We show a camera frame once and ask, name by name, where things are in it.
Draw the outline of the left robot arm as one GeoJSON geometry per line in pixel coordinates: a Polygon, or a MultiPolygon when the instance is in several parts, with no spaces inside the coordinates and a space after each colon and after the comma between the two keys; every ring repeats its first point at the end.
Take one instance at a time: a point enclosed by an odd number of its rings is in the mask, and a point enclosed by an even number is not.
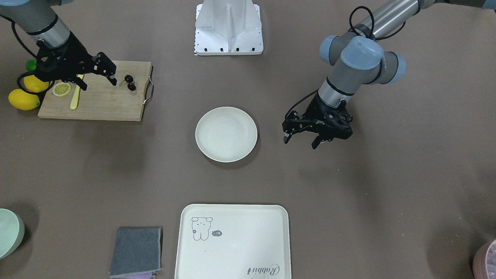
{"type": "Polygon", "coordinates": [[[406,21],[436,3],[435,0],[390,0],[376,11],[359,6],[368,17],[358,24],[349,21],[349,30],[342,36],[331,35],[319,48],[321,59],[333,66],[324,83],[310,94],[312,101],[305,113],[291,107],[282,124],[284,143],[294,134],[317,134],[312,141],[316,149],[322,142],[352,136],[353,117],[347,103],[364,84],[389,84],[401,79],[406,72],[403,56],[385,52],[380,40],[388,39],[404,27],[406,21]]]}

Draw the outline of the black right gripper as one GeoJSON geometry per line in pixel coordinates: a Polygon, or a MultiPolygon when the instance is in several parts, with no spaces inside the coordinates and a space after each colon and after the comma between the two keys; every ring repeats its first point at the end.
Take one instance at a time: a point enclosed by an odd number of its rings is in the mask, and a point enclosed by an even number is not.
{"type": "Polygon", "coordinates": [[[85,91],[88,86],[77,75],[97,74],[107,78],[113,86],[117,85],[117,66],[113,61],[103,52],[90,55],[73,33],[70,33],[65,43],[53,49],[49,49],[42,39],[36,45],[39,51],[35,76],[41,81],[70,82],[85,91]]]}

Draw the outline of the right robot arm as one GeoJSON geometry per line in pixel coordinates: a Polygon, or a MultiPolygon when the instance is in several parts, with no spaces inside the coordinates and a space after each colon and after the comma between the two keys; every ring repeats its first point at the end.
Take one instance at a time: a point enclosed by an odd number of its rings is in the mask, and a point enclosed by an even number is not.
{"type": "Polygon", "coordinates": [[[46,0],[2,0],[1,16],[36,41],[36,68],[29,73],[41,81],[60,80],[86,90],[87,83],[78,75],[95,74],[117,85],[116,65],[103,52],[90,55],[46,0]]]}

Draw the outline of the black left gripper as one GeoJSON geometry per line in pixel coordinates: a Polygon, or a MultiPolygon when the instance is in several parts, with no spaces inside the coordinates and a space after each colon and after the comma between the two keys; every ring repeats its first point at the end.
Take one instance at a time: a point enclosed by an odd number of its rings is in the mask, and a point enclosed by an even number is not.
{"type": "Polygon", "coordinates": [[[317,134],[312,141],[312,149],[315,150],[322,142],[332,141],[335,138],[346,140],[352,136],[353,130],[351,116],[346,110],[347,102],[343,98],[336,108],[328,106],[318,96],[317,92],[312,92],[303,99],[296,102],[285,113],[282,123],[284,137],[283,142],[289,143],[291,137],[302,132],[317,134]],[[300,114],[294,108],[312,97],[305,113],[300,114]]]}

